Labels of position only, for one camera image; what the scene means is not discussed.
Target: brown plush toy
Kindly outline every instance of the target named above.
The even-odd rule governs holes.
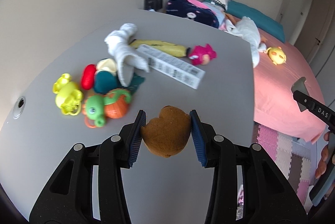
[[[166,106],[159,118],[153,118],[141,128],[143,141],[149,151],[168,158],[181,152],[191,132],[191,118],[177,107]]]

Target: white towel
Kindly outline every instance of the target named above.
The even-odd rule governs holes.
[[[130,37],[136,32],[135,24],[125,23],[119,30],[111,32],[104,40],[108,45],[108,53],[114,57],[118,65],[118,78],[123,87],[129,86],[134,67],[149,72],[147,60],[140,57],[134,48],[128,45]]]
[[[224,28],[223,31],[232,34],[236,37],[242,37],[242,34],[239,32],[238,28],[236,28],[235,25],[232,24],[232,22],[229,19],[226,19],[224,21]]]
[[[242,39],[250,43],[252,64],[255,68],[259,63],[259,52],[266,50],[266,45],[261,43],[261,35],[254,21],[248,17],[243,17],[236,28],[242,34]]]

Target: pink blanket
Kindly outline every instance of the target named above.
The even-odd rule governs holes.
[[[283,65],[274,65],[267,54],[260,53],[259,65],[254,69],[254,120],[281,133],[316,142],[325,129],[325,123],[308,110],[300,112],[291,92],[293,83],[304,76],[309,95],[324,103],[311,68],[297,48],[281,43],[261,29],[259,32],[267,39],[267,47],[282,48],[287,61]]]

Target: screw head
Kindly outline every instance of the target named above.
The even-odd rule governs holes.
[[[224,138],[221,135],[215,135],[214,136],[214,141],[216,142],[223,142]]]
[[[256,150],[256,151],[260,151],[262,149],[262,147],[259,144],[253,144],[252,149]]]
[[[112,141],[112,142],[118,142],[118,141],[120,141],[120,140],[121,140],[120,135],[113,135],[113,136],[111,137],[111,141]]]
[[[79,151],[83,148],[83,145],[82,144],[76,144],[74,145],[73,149],[76,150],[76,151]]]

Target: table surface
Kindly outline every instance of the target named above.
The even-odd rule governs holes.
[[[197,90],[155,70],[137,71],[146,80],[135,93],[128,114],[108,120],[103,128],[87,128],[82,114],[61,114],[52,85],[63,73],[70,73],[74,81],[80,82],[86,65],[109,57],[103,41],[106,35],[126,22],[138,26],[137,39],[187,47],[210,43],[218,57],[201,67],[206,74]],[[187,113],[196,109],[201,121],[211,124],[217,134],[235,144],[251,144],[254,83],[249,43],[218,29],[161,13],[134,10],[115,15],[114,21],[54,60],[22,95],[26,98],[23,113],[16,120],[10,113],[0,133],[0,182],[25,218],[75,143],[100,144],[118,134],[123,125],[134,122],[140,109],[145,110],[147,122],[166,105]],[[213,169],[204,169],[198,162],[192,138],[181,153],[167,159],[151,154],[142,144],[137,162],[130,170],[122,170],[122,177],[133,223],[204,223]],[[99,218],[96,172],[93,181],[94,217]]]

